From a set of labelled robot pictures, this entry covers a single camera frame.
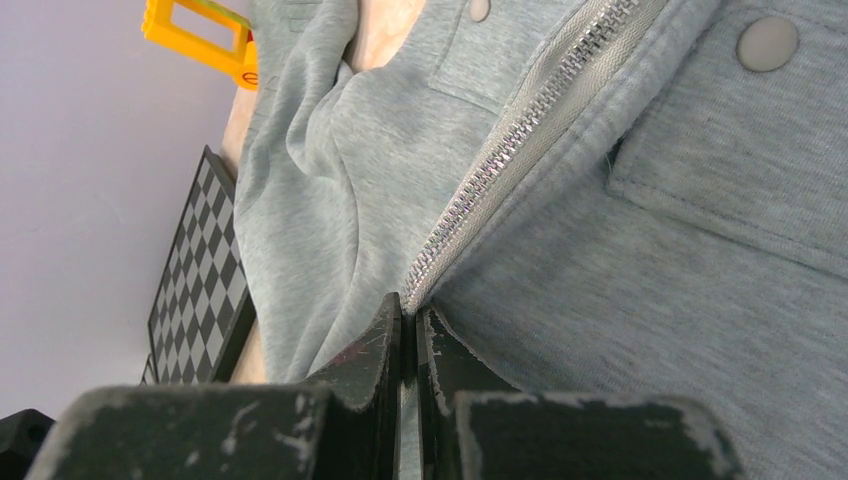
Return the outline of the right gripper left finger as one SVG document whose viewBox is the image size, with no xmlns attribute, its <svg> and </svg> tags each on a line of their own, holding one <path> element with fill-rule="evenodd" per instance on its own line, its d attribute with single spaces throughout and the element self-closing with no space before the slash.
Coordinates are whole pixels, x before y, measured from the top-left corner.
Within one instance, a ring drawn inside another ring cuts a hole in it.
<svg viewBox="0 0 848 480">
<path fill-rule="evenodd" d="M 32 479 L 394 479 L 397 294 L 363 334 L 293 384 L 109 387 L 50 430 Z"/>
</svg>

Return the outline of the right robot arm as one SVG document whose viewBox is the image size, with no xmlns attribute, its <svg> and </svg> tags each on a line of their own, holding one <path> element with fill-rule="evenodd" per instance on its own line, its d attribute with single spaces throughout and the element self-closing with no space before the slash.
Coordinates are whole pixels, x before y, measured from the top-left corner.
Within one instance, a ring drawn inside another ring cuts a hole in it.
<svg viewBox="0 0 848 480">
<path fill-rule="evenodd" d="M 741 479 L 715 416 L 682 397 L 523 392 L 426 307 L 384 297 L 363 334 L 279 386 L 90 391 L 59 420 L 1 422 L 5 479 L 395 479 L 417 390 L 424 479 Z"/>
</svg>

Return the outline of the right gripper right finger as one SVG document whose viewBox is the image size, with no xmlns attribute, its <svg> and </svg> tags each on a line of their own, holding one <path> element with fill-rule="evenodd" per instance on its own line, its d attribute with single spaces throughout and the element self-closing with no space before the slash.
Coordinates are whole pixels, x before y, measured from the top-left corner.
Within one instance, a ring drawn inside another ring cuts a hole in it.
<svg viewBox="0 0 848 480">
<path fill-rule="evenodd" d="M 676 396 L 526 392 L 435 308 L 416 318 L 426 479 L 741 479 L 715 416 Z"/>
</svg>

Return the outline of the grey zip-up jacket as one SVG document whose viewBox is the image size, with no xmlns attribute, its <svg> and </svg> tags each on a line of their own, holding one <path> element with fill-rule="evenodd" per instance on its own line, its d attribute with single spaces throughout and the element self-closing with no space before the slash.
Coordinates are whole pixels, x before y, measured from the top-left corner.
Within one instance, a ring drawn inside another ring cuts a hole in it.
<svg viewBox="0 0 848 480">
<path fill-rule="evenodd" d="M 384 295 L 529 390 L 676 394 L 751 479 L 847 475 L 847 5 L 255 1 L 235 231 L 269 381 Z"/>
</svg>

